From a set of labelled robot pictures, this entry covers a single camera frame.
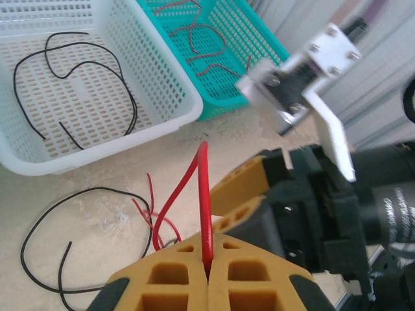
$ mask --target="corrugated metal panel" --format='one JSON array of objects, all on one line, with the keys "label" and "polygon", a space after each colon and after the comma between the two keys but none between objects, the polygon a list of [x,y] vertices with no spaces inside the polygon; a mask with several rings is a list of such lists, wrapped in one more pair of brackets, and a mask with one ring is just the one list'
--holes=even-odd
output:
[{"label": "corrugated metal panel", "polygon": [[[357,5],[349,17],[369,0],[352,2]],[[344,5],[343,0],[249,3],[290,52],[301,48]],[[343,121],[356,148],[414,139],[415,125],[405,118],[401,94],[415,73],[415,1],[389,1],[359,49],[364,58],[324,92],[324,100]]]}]

